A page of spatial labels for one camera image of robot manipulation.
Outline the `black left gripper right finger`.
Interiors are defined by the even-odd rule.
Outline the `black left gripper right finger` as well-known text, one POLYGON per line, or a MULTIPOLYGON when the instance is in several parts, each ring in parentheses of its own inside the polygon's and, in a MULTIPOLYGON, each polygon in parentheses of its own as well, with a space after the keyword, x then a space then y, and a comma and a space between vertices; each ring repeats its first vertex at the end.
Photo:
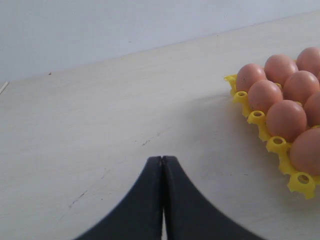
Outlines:
POLYGON ((259 240, 195 187, 175 156, 162 157, 163 209, 169 240, 259 240))

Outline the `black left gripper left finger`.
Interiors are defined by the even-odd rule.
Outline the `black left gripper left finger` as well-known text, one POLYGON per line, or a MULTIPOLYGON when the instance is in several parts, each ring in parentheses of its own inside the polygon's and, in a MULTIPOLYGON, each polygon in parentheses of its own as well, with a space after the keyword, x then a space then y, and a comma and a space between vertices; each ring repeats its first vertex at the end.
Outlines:
POLYGON ((162 158, 153 156, 119 204, 78 240, 160 240, 163 227, 162 158))

